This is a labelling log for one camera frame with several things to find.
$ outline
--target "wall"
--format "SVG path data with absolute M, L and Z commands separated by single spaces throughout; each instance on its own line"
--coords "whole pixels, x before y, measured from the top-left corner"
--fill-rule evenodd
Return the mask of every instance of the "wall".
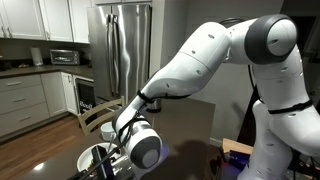
M 42 58 L 50 58 L 50 49 L 81 49 L 85 52 L 86 59 L 91 59 L 90 45 L 70 42 L 0 39 L 3 60 L 32 59 L 30 47 L 37 46 L 41 50 Z
M 183 45 L 188 9 L 189 0 L 153 0 L 150 76 L 170 62 Z
M 160 69 L 162 38 L 163 38 L 163 23 L 164 23 L 164 0 L 152 1 L 152 24 L 150 38 L 150 69 L 149 76 L 151 77 L 157 70 Z
M 189 0 L 166 0 L 161 67 L 168 64 L 185 42 Z
M 257 18 L 279 13 L 283 0 L 190 0 L 186 38 L 201 24 L 229 17 Z M 216 104 L 210 143 L 236 140 L 252 94 L 247 66 L 222 64 L 208 85 L 191 96 Z

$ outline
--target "refrigerator door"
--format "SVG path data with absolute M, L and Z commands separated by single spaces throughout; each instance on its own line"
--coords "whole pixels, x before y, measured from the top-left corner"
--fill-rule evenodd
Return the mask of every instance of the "refrigerator door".
M 99 6 L 87 9 L 90 49 L 94 77 L 96 102 L 114 99 L 114 78 L 110 71 L 110 19 L 111 6 Z
M 115 72 L 119 71 L 119 81 L 115 75 L 115 91 L 128 102 L 143 87 L 149 74 L 150 6 L 115 5 L 112 14 L 115 33 L 113 65 Z

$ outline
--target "refrigerator handle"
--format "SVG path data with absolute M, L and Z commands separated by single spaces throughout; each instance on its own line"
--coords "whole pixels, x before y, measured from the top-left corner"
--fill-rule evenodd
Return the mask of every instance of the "refrigerator handle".
M 109 15 L 110 17 L 110 21 L 109 21 L 109 25 L 108 25 L 108 65 L 109 65 L 109 73 L 110 73 L 110 85 L 111 85 L 111 92 L 112 92 L 112 96 L 115 97 L 115 80 L 114 80 L 114 68 L 113 68 L 113 15 Z
M 116 77 L 116 94 L 119 94 L 119 86 L 120 86 L 120 72 L 119 72 L 119 30 L 118 30 L 118 17 L 114 16 L 114 24 L 113 24 L 113 33 L 114 33 L 114 69 L 115 69 L 115 77 Z

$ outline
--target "white cabinet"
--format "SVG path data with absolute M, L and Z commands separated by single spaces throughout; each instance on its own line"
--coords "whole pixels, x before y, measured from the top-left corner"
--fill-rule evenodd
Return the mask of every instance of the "white cabinet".
M 0 0 L 0 15 L 8 38 L 45 39 L 38 0 Z
M 72 114 L 78 114 L 75 88 L 71 74 L 61 73 L 64 96 L 66 98 L 67 110 Z
M 69 0 L 69 9 L 74 42 L 89 43 L 87 17 L 88 7 L 91 7 L 90 0 Z
M 41 74 L 44 94 L 50 117 L 66 111 L 62 79 L 60 72 Z
M 67 0 L 39 0 L 47 40 L 72 42 Z
M 0 136 L 49 118 L 40 75 L 0 79 Z

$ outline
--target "countertop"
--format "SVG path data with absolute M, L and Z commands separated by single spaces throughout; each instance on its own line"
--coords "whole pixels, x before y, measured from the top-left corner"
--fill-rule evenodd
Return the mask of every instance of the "countertop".
M 25 75 L 33 75 L 33 74 L 59 72 L 59 71 L 93 79 L 92 68 L 88 68 L 88 65 L 82 65 L 82 66 L 43 65 L 39 67 L 32 66 L 27 68 L 12 68 L 10 70 L 0 71 L 0 79 L 17 77 L 17 76 L 25 76 Z
M 214 104 L 192 99 L 163 100 L 160 113 L 146 113 L 154 129 L 167 139 L 170 155 L 142 179 L 203 179 L 214 108 Z M 101 142 L 97 130 L 70 149 L 45 161 L 41 170 L 31 170 L 20 179 L 67 179 L 76 173 L 80 154 Z

